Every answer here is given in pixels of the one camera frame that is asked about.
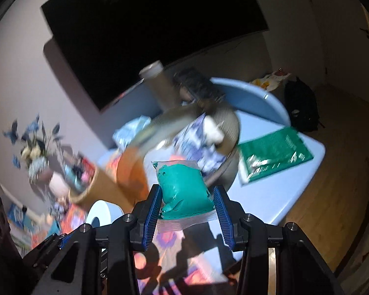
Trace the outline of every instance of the white wall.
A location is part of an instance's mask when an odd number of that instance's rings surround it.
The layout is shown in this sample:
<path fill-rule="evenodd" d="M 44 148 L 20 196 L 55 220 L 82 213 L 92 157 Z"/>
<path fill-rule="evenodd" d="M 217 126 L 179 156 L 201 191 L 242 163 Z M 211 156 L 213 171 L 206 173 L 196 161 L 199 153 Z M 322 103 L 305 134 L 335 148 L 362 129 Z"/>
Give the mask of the white wall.
<path fill-rule="evenodd" d="M 369 39 L 359 0 L 312 0 L 327 83 L 369 102 Z"/>
<path fill-rule="evenodd" d="M 258 0 L 269 31 L 264 33 L 274 70 L 284 68 L 311 88 L 323 83 L 321 37 L 309 0 Z"/>
<path fill-rule="evenodd" d="M 19 153 L 1 134 L 18 118 L 20 133 L 39 113 L 46 127 L 61 123 L 64 142 L 95 159 L 106 151 L 99 138 L 57 83 L 43 56 L 51 33 L 40 5 L 46 0 L 16 0 L 0 21 L 0 182 L 25 205 L 44 212 L 33 193 L 26 172 L 12 166 Z"/>
<path fill-rule="evenodd" d="M 158 112 L 149 90 L 141 86 L 99 113 L 52 40 L 40 9 L 46 1 L 16 0 L 0 21 L 0 181 L 37 212 L 45 212 L 44 203 L 34 194 L 26 172 L 11 163 L 13 153 L 20 148 L 14 150 L 1 134 L 15 118 L 20 133 L 36 113 L 48 128 L 59 121 L 64 143 L 96 160 L 112 144 L 114 129 L 140 114 L 153 116 Z M 269 32 L 218 46 L 176 68 L 191 64 L 206 75 L 252 80 L 283 67 L 311 86 L 320 83 L 321 45 L 308 14 L 308 1 L 259 0 L 259 4 Z"/>

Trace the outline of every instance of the green book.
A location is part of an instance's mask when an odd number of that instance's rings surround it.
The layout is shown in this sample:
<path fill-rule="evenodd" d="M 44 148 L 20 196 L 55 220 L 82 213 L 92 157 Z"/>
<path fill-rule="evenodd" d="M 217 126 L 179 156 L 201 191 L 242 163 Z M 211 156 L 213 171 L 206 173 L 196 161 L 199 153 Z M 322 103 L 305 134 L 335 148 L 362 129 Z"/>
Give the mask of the green book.
<path fill-rule="evenodd" d="M 313 159 L 313 155 L 292 127 L 241 143 L 238 149 L 238 170 L 243 184 Z"/>

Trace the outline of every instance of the paper towel roll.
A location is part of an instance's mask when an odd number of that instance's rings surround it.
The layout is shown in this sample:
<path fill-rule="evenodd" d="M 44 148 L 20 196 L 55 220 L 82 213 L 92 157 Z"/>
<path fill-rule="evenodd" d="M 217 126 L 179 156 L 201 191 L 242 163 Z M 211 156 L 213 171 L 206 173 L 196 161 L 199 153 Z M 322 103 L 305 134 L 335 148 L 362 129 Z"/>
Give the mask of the paper towel roll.
<path fill-rule="evenodd" d="M 95 202 L 86 217 L 86 223 L 93 227 L 112 224 L 114 220 L 124 215 L 116 204 L 99 200 Z"/>

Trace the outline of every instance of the black backpack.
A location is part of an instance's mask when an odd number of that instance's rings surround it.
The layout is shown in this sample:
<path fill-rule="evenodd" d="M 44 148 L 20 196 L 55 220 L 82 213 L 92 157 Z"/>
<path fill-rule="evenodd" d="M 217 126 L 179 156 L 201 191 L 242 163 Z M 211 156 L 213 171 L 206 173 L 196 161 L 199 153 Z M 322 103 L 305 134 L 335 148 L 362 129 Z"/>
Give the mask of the black backpack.
<path fill-rule="evenodd" d="M 298 77 L 289 81 L 284 89 L 286 109 L 291 125 L 299 132 L 316 131 L 319 124 L 316 96 L 312 89 Z"/>

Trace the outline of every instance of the tv screen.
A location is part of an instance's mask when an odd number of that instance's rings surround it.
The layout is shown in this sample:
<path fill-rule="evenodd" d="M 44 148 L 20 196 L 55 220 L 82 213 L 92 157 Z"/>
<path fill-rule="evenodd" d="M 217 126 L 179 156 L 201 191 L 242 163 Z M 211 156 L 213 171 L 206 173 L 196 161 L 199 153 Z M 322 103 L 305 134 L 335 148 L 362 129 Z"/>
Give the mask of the tv screen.
<path fill-rule="evenodd" d="M 139 79 L 202 49 L 268 29 L 256 0 L 49 0 L 53 38 L 99 109 Z"/>

